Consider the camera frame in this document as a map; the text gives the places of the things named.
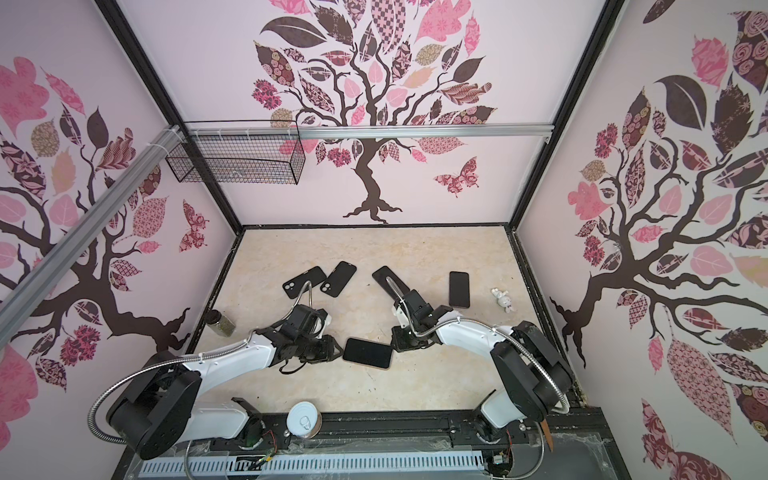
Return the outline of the black smartphone with silver frame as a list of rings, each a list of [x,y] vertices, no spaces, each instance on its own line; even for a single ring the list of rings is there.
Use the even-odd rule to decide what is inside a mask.
[[[391,366],[393,347],[369,340],[349,338],[342,358],[347,362],[386,370]]]

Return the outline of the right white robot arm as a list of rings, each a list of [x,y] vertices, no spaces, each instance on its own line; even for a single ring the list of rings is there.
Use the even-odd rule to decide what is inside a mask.
[[[574,384],[568,362],[531,322],[490,325],[442,306],[434,309],[411,290],[393,293],[393,347],[399,352],[432,344],[454,346],[490,361],[502,382],[478,407],[482,428],[497,431],[526,419],[540,423],[552,414],[567,414],[567,392]]]

